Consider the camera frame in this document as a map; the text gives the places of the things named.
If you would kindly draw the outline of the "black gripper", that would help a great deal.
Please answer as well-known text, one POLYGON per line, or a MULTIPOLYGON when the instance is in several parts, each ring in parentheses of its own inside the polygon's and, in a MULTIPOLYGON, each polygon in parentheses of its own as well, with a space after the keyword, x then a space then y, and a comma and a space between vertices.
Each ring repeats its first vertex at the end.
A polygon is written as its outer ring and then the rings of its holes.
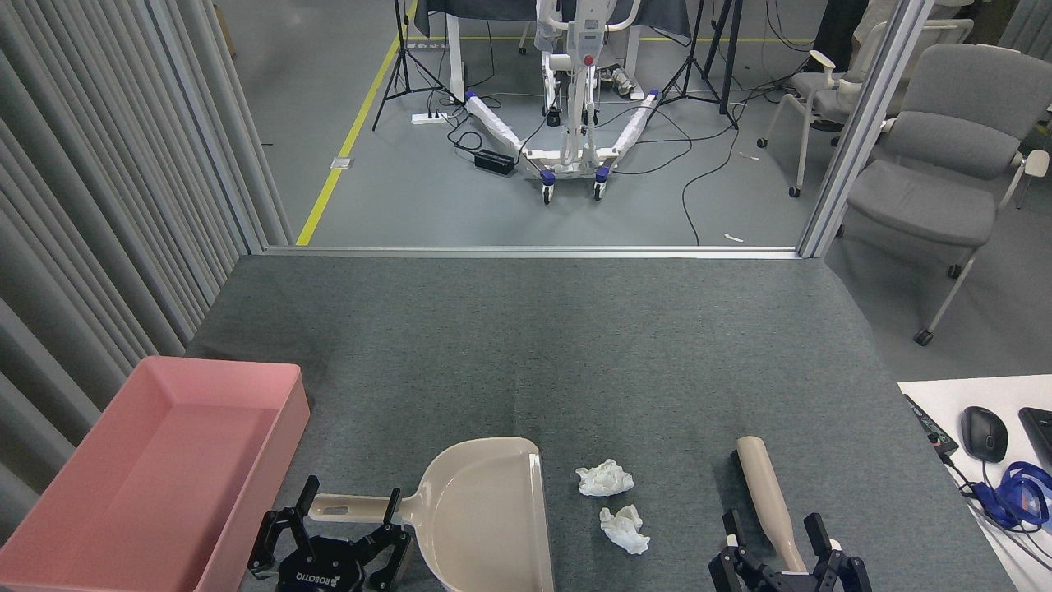
POLYGON ((304 517, 311 510, 320 481, 309 475, 299 499, 281 511, 267 511, 252 543, 248 572, 263 574, 274 569, 275 548, 284 530, 294 535, 296 551, 279 563, 277 591, 361 591, 394 590, 406 569, 406 559, 413 547, 413 535, 401 522, 394 524, 402 493, 394 488, 387 503, 383 520, 369 535, 353 544, 330 537, 309 537, 304 517), (369 572, 369 562, 391 548, 386 566, 369 572))
POLYGON ((804 519, 813 554, 818 558, 811 573, 763 571, 764 565, 748 553, 741 532, 737 510, 722 515, 725 529, 724 548, 709 562, 709 573, 717 591, 834 591, 839 581, 842 591, 871 591, 865 563, 848 556, 831 540, 820 513, 804 519))

